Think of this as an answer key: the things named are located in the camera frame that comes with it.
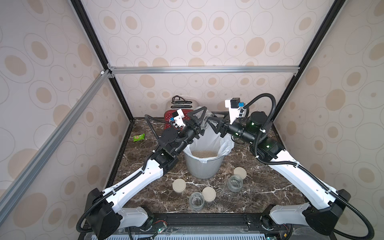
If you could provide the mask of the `beige jar lid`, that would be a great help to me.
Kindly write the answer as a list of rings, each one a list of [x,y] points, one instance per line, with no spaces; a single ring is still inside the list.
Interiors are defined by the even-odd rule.
[[[172,184],[172,188],[176,193],[183,193],[186,190],[186,182],[183,179],[176,179]]]
[[[234,169],[234,175],[239,176],[242,180],[247,177],[247,171],[242,167],[236,167]]]
[[[216,198],[216,191],[212,187],[205,187],[202,191],[205,202],[212,203]]]

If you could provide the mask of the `glass jar with rice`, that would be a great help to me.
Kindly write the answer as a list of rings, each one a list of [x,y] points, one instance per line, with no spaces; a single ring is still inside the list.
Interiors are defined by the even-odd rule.
[[[243,188],[243,179],[239,175],[230,176],[227,186],[231,192],[237,193]]]

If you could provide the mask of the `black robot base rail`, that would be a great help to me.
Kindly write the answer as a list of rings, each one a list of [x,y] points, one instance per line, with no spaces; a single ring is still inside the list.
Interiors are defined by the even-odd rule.
[[[256,214],[154,214],[149,208],[123,208],[115,213],[108,205],[100,205],[85,213],[77,224],[77,231],[82,234],[92,233],[97,239],[105,240],[119,229],[133,239],[132,233],[159,235],[162,227],[214,228],[244,227],[267,237],[288,240],[294,230],[291,224],[275,224],[265,213]]]

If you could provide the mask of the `beige lidded jar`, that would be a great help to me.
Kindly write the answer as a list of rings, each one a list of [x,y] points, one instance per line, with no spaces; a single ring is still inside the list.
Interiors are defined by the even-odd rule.
[[[208,120],[212,116],[213,116],[213,113],[211,113],[210,111],[206,111],[205,116],[203,117],[202,125],[201,125],[202,130],[206,130],[207,128],[210,127]]]
[[[203,194],[195,192],[189,197],[189,206],[193,211],[200,211],[205,205]]]

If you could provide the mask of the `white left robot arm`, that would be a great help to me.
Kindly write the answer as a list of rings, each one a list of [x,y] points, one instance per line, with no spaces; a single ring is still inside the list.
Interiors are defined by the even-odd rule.
[[[79,233],[94,233],[105,240],[118,229],[137,227],[149,229],[153,217],[143,207],[125,208],[125,204],[150,183],[166,175],[178,163],[178,155],[204,135],[203,124],[207,107],[189,112],[181,131],[168,128],[157,137],[158,146],[141,168],[124,180],[99,191],[93,189],[87,198],[86,209],[76,224]]]

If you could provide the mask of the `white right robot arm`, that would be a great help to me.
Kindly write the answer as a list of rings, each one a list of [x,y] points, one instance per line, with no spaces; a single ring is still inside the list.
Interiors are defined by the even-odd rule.
[[[289,180],[306,198],[306,203],[295,206],[275,205],[268,210],[270,219],[279,225],[309,226],[319,234],[340,234],[335,229],[344,209],[349,207],[351,195],[328,186],[297,160],[275,140],[267,137],[271,126],[264,112],[253,112],[245,123],[231,117],[209,117],[208,123],[215,133],[230,135],[250,145],[250,151],[262,164],[276,170]]]

